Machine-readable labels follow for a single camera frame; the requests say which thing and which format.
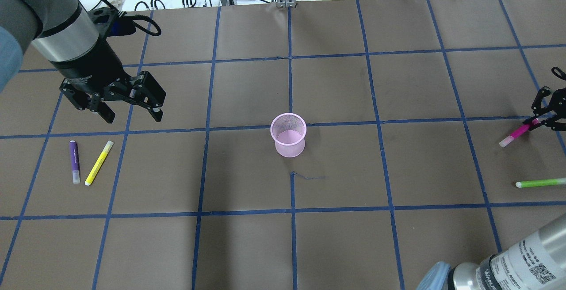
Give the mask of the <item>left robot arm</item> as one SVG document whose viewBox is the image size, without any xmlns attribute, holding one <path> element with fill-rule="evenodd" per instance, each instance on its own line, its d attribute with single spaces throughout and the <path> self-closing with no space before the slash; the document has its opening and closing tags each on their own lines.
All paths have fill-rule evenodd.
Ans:
<svg viewBox="0 0 566 290">
<path fill-rule="evenodd" d="M 112 123 L 109 101 L 146 109 L 160 122 L 166 91 L 148 71 L 131 76 L 107 42 L 108 37 L 144 30 L 139 20 L 161 28 L 150 17 L 129 15 L 108 0 L 87 11 L 79 0 L 1 0 L 1 88 L 20 71 L 24 53 L 33 46 L 62 75 L 60 91 L 80 111 Z"/>
</svg>

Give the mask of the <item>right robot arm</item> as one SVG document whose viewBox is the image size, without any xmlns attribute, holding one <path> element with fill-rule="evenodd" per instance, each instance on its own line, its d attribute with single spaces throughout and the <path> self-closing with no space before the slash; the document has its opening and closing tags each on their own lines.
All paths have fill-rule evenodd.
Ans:
<svg viewBox="0 0 566 290">
<path fill-rule="evenodd" d="M 565 129 L 564 88 L 544 86 L 532 102 L 532 116 L 504 138 L 507 147 L 522 134 L 545 126 Z M 437 262 L 427 272 L 419 290 L 563 290 L 566 281 L 566 217 L 561 215 L 506 251 L 480 264 L 461 263 L 451 267 Z"/>
</svg>

